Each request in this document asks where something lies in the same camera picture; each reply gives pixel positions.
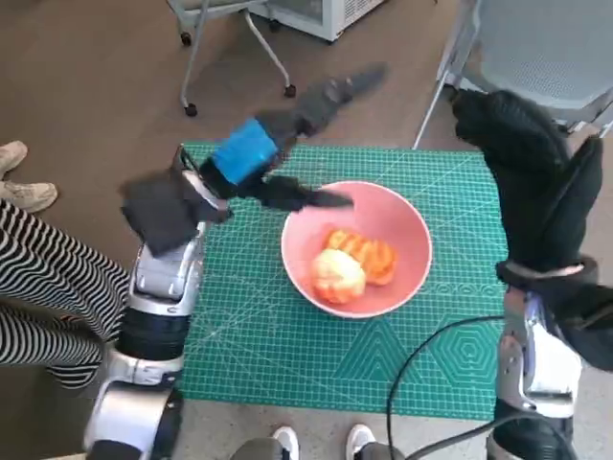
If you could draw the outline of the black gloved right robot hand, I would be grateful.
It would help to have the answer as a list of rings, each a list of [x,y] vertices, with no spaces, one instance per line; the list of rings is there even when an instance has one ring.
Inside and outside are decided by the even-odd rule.
[[[602,138],[570,152],[542,108],[506,90],[463,90],[452,112],[457,137],[482,152],[496,182],[509,261],[538,272],[578,264],[602,187]]]

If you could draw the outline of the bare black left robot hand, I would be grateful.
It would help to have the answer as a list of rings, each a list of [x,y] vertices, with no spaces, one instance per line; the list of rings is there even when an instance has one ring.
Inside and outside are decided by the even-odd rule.
[[[252,197],[264,207],[287,212],[352,207],[346,195],[313,190],[295,177],[271,171],[286,160],[299,139],[321,133],[342,108],[377,89],[387,71],[379,62],[350,75],[327,77],[308,87],[291,107],[256,113],[201,164],[203,183],[222,199]]]

